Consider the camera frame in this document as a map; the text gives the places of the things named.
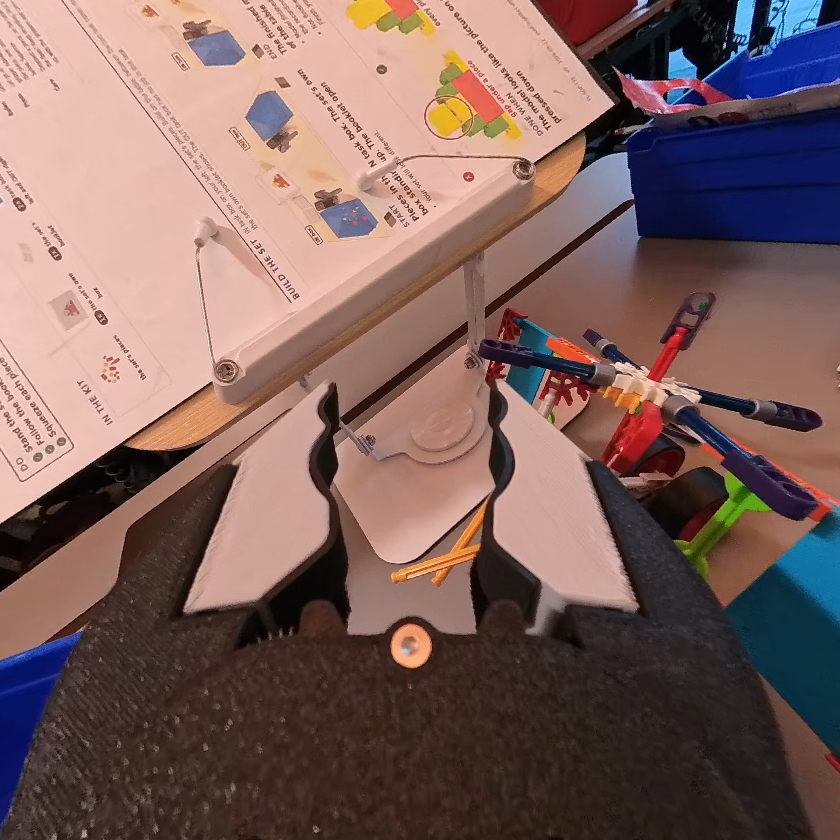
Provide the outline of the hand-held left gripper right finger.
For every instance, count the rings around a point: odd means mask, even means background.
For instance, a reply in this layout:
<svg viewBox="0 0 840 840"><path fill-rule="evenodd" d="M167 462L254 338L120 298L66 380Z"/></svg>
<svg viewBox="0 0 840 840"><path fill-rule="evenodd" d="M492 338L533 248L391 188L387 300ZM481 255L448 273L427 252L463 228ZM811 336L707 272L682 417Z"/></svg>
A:
<svg viewBox="0 0 840 840"><path fill-rule="evenodd" d="M500 601L531 635L551 635L570 606L636 614L592 461L505 382L490 388L488 424L495 486L471 564L476 624Z"/></svg>

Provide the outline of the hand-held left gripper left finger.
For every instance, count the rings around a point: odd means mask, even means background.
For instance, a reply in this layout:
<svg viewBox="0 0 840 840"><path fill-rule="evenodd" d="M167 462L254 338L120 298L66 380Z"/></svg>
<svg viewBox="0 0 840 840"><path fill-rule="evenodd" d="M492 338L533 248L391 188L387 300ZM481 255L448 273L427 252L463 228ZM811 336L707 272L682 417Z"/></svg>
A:
<svg viewBox="0 0 840 840"><path fill-rule="evenodd" d="M347 620L348 555L333 437L336 384L325 381L235 461L233 482L185 597L183 613L252 607L270 633L295 633L306 604Z"/></svg>

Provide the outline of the yellow plastic rod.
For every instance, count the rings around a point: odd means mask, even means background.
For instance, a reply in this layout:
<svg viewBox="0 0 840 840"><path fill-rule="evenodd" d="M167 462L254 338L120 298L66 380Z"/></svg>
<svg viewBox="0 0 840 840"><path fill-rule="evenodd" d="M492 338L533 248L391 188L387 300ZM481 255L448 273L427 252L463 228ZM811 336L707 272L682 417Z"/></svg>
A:
<svg viewBox="0 0 840 840"><path fill-rule="evenodd" d="M446 566L445 568L437 571L434 574L434 577L432 579L432 583L436 587L440 587L442 585L442 583L444 581L446 581L446 579L448 578L448 576L451 574L452 570L456 566L467 563L467 562L470 562L476 557L476 555L479 551L479 548L480 548L480 541L476 542L475 540L480 539L480 531L482 530L482 527L483 527L483 522L484 522L486 510L487 510L488 500L489 499L486 498L483 501L481 506L476 511L475 516L472 518L472 520L470 521L470 523L466 527L466 529L461 533L461 535L458 538L458 540L456 541L453 549L451 549L451 551L450 551L451 554L456 554L458 552L464 552L464 551L467 551L468 553L464 557L457 560L456 562L450 563L448 566Z"/></svg>
<svg viewBox="0 0 840 840"><path fill-rule="evenodd" d="M404 569L392 572L392 582L395 584L403 583L426 574L440 574L445 571L449 571L457 565L472 561L479 551L480 544L477 543L461 549L452 550L445 555L441 555L431 560L414 563Z"/></svg>

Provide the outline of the colourful construction toy plane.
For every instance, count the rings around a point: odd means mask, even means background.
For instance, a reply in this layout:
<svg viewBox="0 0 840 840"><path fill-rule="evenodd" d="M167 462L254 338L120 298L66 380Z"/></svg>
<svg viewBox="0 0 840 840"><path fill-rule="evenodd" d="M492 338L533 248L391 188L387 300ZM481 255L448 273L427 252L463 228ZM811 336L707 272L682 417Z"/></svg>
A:
<svg viewBox="0 0 840 840"><path fill-rule="evenodd" d="M723 433L700 408L798 433L823 425L811 409L725 395L668 375L715 305L688 295L671 319L652 370L588 329L582 350L508 308L497 341L484 341L487 382L505 382L557 428L596 394L624 411L600 461L706 579L708 558L744 514L813 522L799 541L727 606L752 661L828 748L838 767L838 500Z"/></svg>

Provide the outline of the wooden and white book stand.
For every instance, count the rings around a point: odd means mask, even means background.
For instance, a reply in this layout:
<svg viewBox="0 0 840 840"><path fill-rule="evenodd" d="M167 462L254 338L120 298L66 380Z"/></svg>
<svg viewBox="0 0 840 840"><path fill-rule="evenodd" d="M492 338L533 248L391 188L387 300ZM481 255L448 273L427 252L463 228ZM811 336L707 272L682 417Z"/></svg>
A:
<svg viewBox="0 0 840 840"><path fill-rule="evenodd" d="M337 487L374 552L411 563L444 537L490 492L483 363L485 255L555 201L579 171L585 133L544 157L528 181L504 174L488 209L461 212L452 231L428 234L401 262L389 257L273 325L233 353L231 385L210 385L136 434L128 446L177 450L233 425L304 375L352 347L378 324L463 270L467 343L341 444Z"/></svg>

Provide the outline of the blue plastic bin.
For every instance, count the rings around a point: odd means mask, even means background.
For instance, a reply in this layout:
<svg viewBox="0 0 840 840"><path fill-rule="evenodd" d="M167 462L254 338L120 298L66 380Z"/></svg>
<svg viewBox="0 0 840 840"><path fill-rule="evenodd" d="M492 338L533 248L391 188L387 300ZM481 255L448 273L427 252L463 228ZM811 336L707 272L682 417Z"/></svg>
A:
<svg viewBox="0 0 840 840"><path fill-rule="evenodd" d="M834 23L765 55L742 52L701 81L731 98L765 98L838 78ZM702 103L685 89L666 100ZM626 148L642 237L839 242L839 105L703 129L663 129L652 120Z"/></svg>
<svg viewBox="0 0 840 840"><path fill-rule="evenodd" d="M46 703L80 636L74 633L1 662L2 820L14 798Z"/></svg>

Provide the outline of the printed instruction sheet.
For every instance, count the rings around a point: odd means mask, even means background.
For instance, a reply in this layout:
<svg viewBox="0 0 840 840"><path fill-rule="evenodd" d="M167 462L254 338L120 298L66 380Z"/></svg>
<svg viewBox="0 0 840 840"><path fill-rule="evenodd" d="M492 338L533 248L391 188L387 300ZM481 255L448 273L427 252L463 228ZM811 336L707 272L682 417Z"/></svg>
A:
<svg viewBox="0 0 840 840"><path fill-rule="evenodd" d="M614 96L534 2L2 2L2 520Z"/></svg>

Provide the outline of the clear plastic bag red header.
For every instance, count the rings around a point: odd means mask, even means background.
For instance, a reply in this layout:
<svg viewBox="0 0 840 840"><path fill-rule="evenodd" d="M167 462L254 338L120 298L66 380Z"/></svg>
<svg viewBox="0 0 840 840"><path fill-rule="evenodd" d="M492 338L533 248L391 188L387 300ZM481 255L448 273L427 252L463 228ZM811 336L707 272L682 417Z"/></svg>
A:
<svg viewBox="0 0 840 840"><path fill-rule="evenodd" d="M772 97L731 98L703 80L638 80L620 71L616 75L624 96L657 126L667 130L759 122L836 109L839 105L838 80L800 87ZM702 103L668 103L666 94L681 89L699 94Z"/></svg>

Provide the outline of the red tote bag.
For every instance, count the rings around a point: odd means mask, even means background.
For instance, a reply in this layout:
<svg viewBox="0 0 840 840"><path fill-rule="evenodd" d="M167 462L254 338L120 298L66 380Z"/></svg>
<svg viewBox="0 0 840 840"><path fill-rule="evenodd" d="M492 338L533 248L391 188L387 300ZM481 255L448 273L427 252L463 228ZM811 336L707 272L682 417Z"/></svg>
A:
<svg viewBox="0 0 840 840"><path fill-rule="evenodd" d="M545 16L575 46L633 12L638 1L536 1Z"/></svg>

